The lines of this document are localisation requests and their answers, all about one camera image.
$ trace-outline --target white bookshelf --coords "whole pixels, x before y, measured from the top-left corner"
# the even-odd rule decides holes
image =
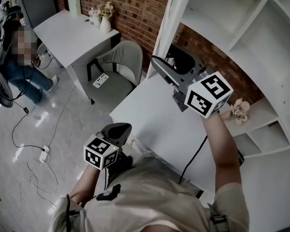
[[[251,106],[247,123],[226,121],[245,157],[289,149],[290,0],[169,2],[173,9],[167,16],[178,23],[168,24],[162,38],[173,39],[179,22],[183,23],[229,56],[265,95]],[[158,47],[154,55],[164,58],[170,44],[170,40],[160,42],[163,54]]]

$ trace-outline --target white floor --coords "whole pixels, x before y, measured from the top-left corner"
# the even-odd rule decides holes
[[[42,59],[41,68],[50,58]],[[58,68],[54,61],[42,71],[46,76],[59,76],[59,82],[50,92],[44,92],[43,100],[34,105],[28,98],[21,97],[17,102],[26,106],[30,113],[14,132],[16,145],[48,145],[53,135],[60,112],[73,88],[66,70]],[[19,91],[13,87],[14,96]],[[39,191],[39,195],[56,204],[60,196],[69,193],[80,177],[86,163],[83,161],[83,145],[91,134],[100,131],[112,123],[106,111],[98,104],[91,105],[75,87],[62,113],[55,137],[50,145],[51,161],[49,168],[58,181],[55,194]],[[25,180],[32,180],[32,169],[38,178],[38,187],[54,193],[56,180],[46,164],[35,161],[39,159],[40,149],[34,147],[16,148],[11,133],[13,127],[25,115],[22,108],[0,106],[0,232],[43,232],[47,231],[54,206],[37,194],[34,185]],[[97,192],[104,187],[104,171],[98,182]]]

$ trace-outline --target white desk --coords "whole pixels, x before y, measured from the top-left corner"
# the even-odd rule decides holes
[[[67,69],[73,82],[83,91],[87,79],[87,63],[111,49],[110,39],[116,30],[101,33],[83,14],[71,16],[63,10],[38,25],[34,32],[54,57]]]
[[[111,114],[132,125],[132,136],[182,172],[206,136],[200,116],[181,112],[173,87],[154,74],[144,80]],[[185,178],[205,191],[215,191],[215,164],[208,141],[188,167]]]

